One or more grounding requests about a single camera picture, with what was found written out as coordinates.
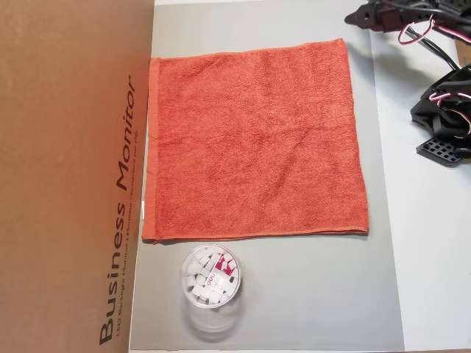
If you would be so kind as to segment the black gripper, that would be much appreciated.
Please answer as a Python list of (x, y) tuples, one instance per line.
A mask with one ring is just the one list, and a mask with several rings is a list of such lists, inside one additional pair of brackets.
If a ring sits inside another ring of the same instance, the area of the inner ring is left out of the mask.
[(408, 24), (407, 19), (403, 17), (403, 11), (390, 1), (380, 1), (380, 3), (368, 1), (355, 12), (347, 15), (344, 22), (374, 32), (382, 32), (384, 29), (402, 29)]

